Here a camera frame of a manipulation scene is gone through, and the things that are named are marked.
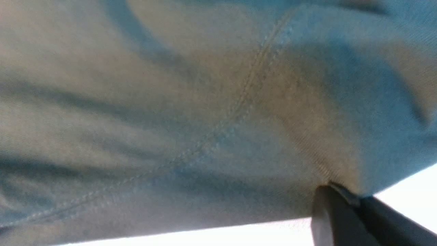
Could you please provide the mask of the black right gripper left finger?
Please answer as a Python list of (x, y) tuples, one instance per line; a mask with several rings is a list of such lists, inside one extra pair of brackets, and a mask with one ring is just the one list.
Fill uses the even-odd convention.
[(311, 231), (315, 246), (378, 246), (353, 206), (330, 186), (315, 191)]

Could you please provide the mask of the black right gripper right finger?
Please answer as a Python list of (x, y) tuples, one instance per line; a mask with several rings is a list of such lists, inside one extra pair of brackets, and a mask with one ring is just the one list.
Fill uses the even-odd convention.
[(382, 246), (435, 246), (436, 233), (402, 215), (374, 196), (359, 197), (337, 183), (333, 188)]

